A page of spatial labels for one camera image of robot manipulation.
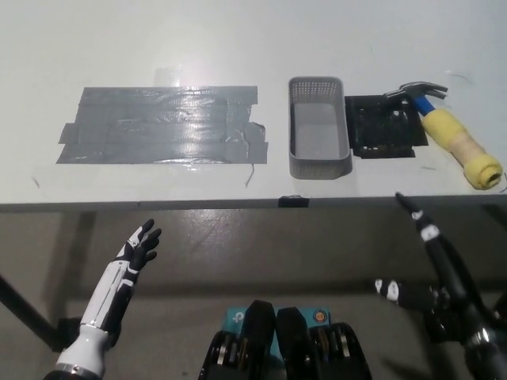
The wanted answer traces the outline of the white and black right hand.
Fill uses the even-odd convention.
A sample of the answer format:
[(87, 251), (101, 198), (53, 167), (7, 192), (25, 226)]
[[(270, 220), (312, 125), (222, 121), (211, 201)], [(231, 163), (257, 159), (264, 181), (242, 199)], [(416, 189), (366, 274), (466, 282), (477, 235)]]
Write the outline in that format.
[(403, 309), (421, 313), (431, 343), (458, 342), (473, 378), (505, 379), (506, 299), (500, 299), (500, 309), (488, 309), (462, 257), (435, 222), (409, 197), (398, 192), (395, 198), (414, 220), (439, 285), (376, 279), (376, 292)]

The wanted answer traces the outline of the white and black left hand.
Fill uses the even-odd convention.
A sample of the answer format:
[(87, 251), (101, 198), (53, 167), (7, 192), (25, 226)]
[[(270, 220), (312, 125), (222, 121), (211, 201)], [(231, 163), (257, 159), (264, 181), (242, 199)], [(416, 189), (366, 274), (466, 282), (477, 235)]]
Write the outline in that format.
[(126, 240), (100, 278), (82, 316), (81, 323), (108, 333), (119, 328), (133, 296), (139, 274), (157, 253), (160, 229), (147, 220)]

